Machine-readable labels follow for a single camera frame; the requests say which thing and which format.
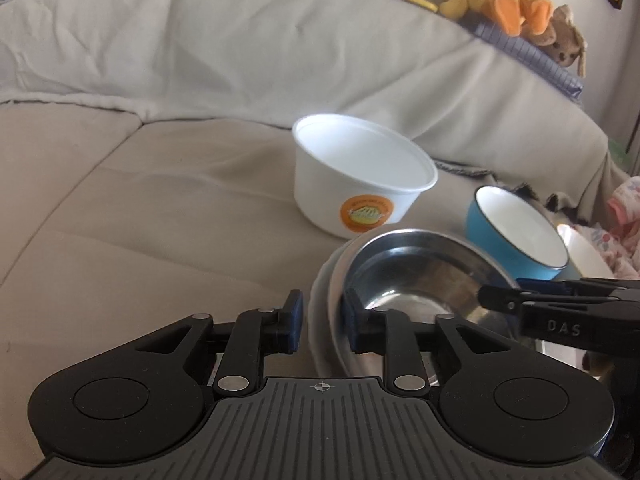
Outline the white ceramic plate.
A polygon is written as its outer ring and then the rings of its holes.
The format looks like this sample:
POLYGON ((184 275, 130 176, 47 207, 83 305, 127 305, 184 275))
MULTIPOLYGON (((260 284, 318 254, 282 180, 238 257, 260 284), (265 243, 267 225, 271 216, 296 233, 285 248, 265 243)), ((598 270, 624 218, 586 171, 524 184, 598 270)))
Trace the white ceramic plate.
POLYGON ((348 245, 349 242, 346 242, 330 255, 330 258, 322 264, 311 286, 306 313, 308 346, 317 375, 320 377, 362 375, 362 367, 356 356, 348 356, 347 361, 343 362, 340 352, 335 348, 330 327, 332 316, 328 301, 330 278, 337 260, 348 245))

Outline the stainless steel bowl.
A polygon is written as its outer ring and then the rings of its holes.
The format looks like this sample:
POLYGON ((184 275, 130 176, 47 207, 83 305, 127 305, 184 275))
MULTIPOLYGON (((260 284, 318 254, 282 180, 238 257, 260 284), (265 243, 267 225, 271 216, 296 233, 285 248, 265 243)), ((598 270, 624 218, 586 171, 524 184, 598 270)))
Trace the stainless steel bowl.
POLYGON ((326 282, 326 336, 320 327, 316 341, 333 349, 320 354, 343 376, 380 376, 382 358, 350 350, 342 326, 340 302, 353 289, 368 310, 394 309, 421 323, 454 313, 535 349, 533 339, 518 334, 513 321, 484 309, 477 293, 484 285, 514 288, 509 274, 486 252, 451 234, 421 229, 378 228, 351 240, 337 255, 326 282))

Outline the blue enamel bowl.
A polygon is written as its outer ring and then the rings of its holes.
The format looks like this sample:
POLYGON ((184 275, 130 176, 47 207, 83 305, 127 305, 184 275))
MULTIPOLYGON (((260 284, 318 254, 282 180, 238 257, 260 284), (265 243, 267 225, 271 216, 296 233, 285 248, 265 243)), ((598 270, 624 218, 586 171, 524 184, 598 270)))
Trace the blue enamel bowl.
POLYGON ((495 185, 475 191, 466 214, 465 236, 511 278, 549 281, 570 260, 552 223, 526 200, 495 185))

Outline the white plastic round bowl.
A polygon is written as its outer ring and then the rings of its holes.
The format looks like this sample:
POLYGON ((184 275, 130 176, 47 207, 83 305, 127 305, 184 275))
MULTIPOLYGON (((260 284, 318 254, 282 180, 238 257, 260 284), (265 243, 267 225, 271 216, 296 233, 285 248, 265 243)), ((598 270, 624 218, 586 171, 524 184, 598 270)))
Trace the white plastic round bowl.
POLYGON ((294 198, 319 229, 353 238, 399 222, 434 188, 434 160, 394 130, 356 117, 313 114, 292 128, 294 198))

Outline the yellow rimmed blue plate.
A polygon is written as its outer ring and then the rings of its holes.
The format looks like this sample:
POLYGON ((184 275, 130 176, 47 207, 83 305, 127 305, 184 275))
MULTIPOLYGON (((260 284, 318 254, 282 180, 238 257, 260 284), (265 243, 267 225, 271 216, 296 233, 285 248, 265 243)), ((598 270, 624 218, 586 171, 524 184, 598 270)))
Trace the yellow rimmed blue plate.
POLYGON ((556 227, 567 249, 568 263, 556 280, 578 280, 578 278, 614 278, 614 274, 582 234, 568 224, 556 227))

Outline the pink patterned baby cloth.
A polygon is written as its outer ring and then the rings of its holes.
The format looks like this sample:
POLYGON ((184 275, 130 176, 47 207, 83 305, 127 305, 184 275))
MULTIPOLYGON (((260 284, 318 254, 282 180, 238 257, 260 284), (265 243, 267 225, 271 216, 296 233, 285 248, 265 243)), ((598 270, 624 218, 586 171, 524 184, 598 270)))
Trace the pink patterned baby cloth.
POLYGON ((616 278, 639 278, 639 176, 630 177, 613 192, 606 204, 614 223, 610 228, 575 226, 596 248, 616 278))

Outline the beige sofa cover cloth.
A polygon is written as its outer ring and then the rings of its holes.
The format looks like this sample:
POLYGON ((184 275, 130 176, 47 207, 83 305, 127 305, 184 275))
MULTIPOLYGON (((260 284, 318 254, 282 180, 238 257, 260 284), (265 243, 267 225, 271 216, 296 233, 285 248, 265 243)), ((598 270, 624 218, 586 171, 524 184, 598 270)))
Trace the beige sofa cover cloth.
POLYGON ((310 289, 340 241, 293 197, 292 125, 360 117, 442 163, 408 226, 462 234, 500 182, 605 221, 608 139, 543 79, 399 0, 1 8, 1 474, 41 458, 44 378, 193 312, 310 289))

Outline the purple striped cushion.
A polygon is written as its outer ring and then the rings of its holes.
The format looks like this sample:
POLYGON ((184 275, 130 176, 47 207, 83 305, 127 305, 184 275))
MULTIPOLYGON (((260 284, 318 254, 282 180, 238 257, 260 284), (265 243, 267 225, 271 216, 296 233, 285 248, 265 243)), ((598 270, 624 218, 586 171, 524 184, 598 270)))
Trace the purple striped cushion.
POLYGON ((517 60, 575 103, 580 103, 584 85, 578 76, 554 62, 549 55, 521 37, 510 37, 482 14, 470 12, 459 24, 481 40, 517 60))

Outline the brown plush toy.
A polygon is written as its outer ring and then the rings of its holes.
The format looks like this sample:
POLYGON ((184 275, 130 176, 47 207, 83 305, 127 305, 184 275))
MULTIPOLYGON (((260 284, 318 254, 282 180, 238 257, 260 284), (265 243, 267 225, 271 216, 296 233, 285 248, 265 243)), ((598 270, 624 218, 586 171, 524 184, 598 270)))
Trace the brown plush toy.
POLYGON ((529 41, 561 67, 577 64, 580 78, 586 76, 587 41, 574 23, 574 13, 568 4, 558 6, 541 35, 530 35, 529 41))

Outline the yellow orange plush duck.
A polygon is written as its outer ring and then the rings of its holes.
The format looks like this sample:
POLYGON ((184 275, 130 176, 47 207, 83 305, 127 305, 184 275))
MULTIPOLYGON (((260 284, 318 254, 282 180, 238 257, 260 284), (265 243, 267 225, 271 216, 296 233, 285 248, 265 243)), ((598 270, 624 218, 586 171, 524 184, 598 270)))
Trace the yellow orange plush duck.
POLYGON ((484 15, 506 34, 517 37, 524 26, 534 35, 546 31, 553 13, 551 0, 440 0, 438 12, 460 21, 470 12, 484 15))

